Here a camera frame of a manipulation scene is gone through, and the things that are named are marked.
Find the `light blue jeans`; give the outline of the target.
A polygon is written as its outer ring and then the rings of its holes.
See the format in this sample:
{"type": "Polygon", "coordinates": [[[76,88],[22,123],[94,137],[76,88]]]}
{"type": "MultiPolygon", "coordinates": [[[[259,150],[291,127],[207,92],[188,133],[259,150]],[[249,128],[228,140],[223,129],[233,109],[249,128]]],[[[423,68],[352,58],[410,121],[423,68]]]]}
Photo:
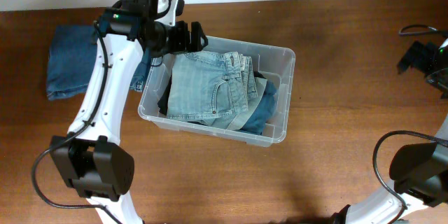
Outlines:
{"type": "Polygon", "coordinates": [[[167,117],[224,130],[240,130],[255,113],[267,80],[252,58],[238,52],[189,52],[171,70],[167,117]]]}

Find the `large black garment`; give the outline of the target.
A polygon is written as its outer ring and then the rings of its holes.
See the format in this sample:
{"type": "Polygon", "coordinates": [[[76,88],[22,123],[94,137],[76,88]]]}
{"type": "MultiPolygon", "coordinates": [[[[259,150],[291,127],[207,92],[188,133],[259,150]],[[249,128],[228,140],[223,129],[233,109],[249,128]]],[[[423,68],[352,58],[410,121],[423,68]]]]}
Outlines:
{"type": "Polygon", "coordinates": [[[164,93],[157,103],[159,112],[164,116],[167,114],[167,111],[168,111],[168,101],[169,101],[169,94],[170,94],[171,86],[172,86],[172,78],[169,79],[169,82],[164,90],[164,93]]]}

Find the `clear plastic storage bin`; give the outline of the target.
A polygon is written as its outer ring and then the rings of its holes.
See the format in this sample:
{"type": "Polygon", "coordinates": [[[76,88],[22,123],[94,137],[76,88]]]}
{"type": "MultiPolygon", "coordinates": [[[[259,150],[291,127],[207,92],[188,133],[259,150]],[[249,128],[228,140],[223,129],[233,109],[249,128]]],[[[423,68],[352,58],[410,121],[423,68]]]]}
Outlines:
{"type": "Polygon", "coordinates": [[[269,147],[272,144],[282,142],[286,138],[291,92],[293,89],[295,68],[294,51],[290,48],[213,36],[208,37],[208,46],[205,50],[217,53],[236,51],[250,56],[253,60],[254,70],[262,74],[267,80],[273,82],[277,89],[275,96],[276,109],[273,117],[265,124],[263,133],[261,135],[255,135],[196,125],[189,122],[167,119],[165,115],[161,114],[158,101],[162,97],[172,75],[172,67],[175,61],[173,55],[165,55],[162,59],[153,60],[154,64],[161,65],[150,69],[148,73],[146,85],[138,107],[140,117],[144,120],[151,121],[162,129],[193,132],[243,141],[255,146],[269,147]]]}

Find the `dark blue jeans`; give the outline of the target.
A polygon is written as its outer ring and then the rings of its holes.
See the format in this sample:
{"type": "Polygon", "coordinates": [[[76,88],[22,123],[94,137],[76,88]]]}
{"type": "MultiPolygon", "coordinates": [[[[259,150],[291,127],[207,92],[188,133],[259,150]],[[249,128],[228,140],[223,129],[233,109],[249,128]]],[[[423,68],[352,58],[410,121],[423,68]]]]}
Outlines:
{"type": "Polygon", "coordinates": [[[101,51],[94,27],[58,26],[49,48],[45,90],[48,100],[85,93],[101,51]]]}

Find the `blue shirt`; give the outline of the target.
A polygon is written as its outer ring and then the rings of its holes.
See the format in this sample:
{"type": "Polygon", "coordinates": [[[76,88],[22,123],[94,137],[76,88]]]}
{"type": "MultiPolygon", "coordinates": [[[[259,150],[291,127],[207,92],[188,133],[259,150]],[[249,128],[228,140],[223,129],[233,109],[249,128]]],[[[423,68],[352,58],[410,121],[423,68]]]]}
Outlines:
{"type": "Polygon", "coordinates": [[[266,127],[267,121],[274,115],[277,89],[273,82],[265,78],[256,78],[255,83],[261,85],[261,90],[258,93],[261,97],[257,98],[255,109],[239,131],[261,135],[266,127]]]}

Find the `small dark garment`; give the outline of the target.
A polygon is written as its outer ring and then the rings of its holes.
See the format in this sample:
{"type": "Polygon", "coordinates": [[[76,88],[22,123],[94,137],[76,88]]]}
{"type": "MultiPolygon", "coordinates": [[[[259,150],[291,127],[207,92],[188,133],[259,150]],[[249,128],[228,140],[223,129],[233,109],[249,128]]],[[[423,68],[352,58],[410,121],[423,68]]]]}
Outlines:
{"type": "Polygon", "coordinates": [[[265,77],[258,71],[254,71],[253,75],[254,75],[255,78],[263,78],[263,79],[265,79],[265,77]]]}

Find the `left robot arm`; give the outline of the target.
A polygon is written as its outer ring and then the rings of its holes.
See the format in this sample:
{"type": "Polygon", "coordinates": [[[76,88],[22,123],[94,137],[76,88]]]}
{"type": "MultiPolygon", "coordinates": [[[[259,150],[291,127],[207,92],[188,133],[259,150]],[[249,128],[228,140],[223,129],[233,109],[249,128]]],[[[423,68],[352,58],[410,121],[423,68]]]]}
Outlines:
{"type": "Polygon", "coordinates": [[[183,0],[120,0],[93,25],[97,55],[83,103],[66,136],[47,151],[63,182],[103,223],[140,223],[130,195],[134,159],[120,147],[120,125],[134,72],[145,55],[197,52],[207,46],[198,22],[179,20],[183,0]]]}

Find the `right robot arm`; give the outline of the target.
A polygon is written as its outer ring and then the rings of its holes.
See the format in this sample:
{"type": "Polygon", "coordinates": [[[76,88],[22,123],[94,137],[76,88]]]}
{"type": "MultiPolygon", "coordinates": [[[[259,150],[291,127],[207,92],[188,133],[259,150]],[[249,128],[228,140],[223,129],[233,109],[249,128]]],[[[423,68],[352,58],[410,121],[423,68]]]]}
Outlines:
{"type": "MultiPolygon", "coordinates": [[[[413,67],[425,74],[425,81],[447,98],[447,42],[436,47],[416,41],[398,63],[398,72],[413,67]]],[[[372,166],[381,188],[353,206],[346,205],[330,217],[331,223],[400,223],[415,211],[447,203],[447,121],[434,136],[409,130],[383,135],[372,154],[372,166]],[[424,143],[401,147],[392,159],[389,181],[379,173],[377,155],[382,143],[393,136],[411,136],[424,143]]]]}

